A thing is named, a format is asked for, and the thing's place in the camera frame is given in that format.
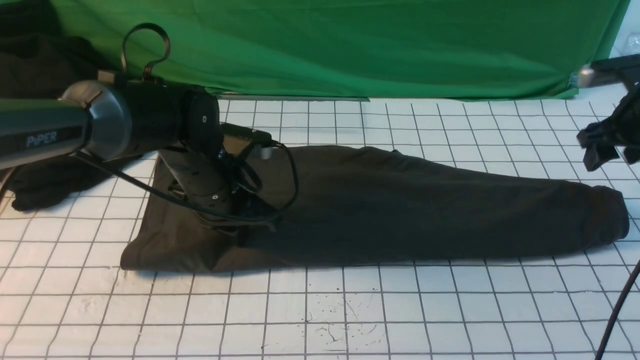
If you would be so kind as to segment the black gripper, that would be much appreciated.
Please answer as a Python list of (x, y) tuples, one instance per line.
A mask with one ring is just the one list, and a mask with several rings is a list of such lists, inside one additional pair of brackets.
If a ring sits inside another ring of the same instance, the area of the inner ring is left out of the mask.
[(196, 152), (160, 150), (158, 155), (174, 177), (171, 191), (192, 205), (206, 208), (222, 215), (242, 219), (270, 217), (256, 226), (274, 230), (281, 222), (277, 209), (257, 194), (240, 186), (245, 179), (242, 169), (228, 167), (219, 159), (210, 162)]

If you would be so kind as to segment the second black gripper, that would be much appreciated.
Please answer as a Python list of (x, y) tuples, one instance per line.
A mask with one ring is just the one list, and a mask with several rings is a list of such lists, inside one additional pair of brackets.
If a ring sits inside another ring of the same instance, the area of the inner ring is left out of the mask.
[(632, 166), (640, 160), (640, 86), (634, 85), (605, 120), (590, 123), (576, 136), (584, 150), (583, 165), (594, 172), (606, 162), (623, 158)]

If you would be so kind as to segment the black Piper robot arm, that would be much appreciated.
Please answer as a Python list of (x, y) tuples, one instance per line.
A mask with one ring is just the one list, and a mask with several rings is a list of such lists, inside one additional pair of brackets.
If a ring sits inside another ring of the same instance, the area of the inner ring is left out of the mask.
[(222, 123), (217, 97), (198, 86), (81, 80), (55, 99), (1, 102), (2, 186), (18, 212), (55, 207), (110, 174), (206, 227), (272, 229), (284, 208), (259, 196), (248, 159), (274, 147), (267, 133)]

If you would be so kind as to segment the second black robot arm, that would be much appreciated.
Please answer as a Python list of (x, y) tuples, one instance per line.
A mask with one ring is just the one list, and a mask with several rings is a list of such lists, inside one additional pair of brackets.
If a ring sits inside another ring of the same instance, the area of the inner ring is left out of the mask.
[(627, 94), (605, 120), (590, 123), (576, 136), (585, 150), (583, 164), (590, 173), (606, 162), (622, 158), (628, 165), (640, 159), (640, 55), (601, 59), (583, 66), (578, 74), (579, 89), (624, 84)]

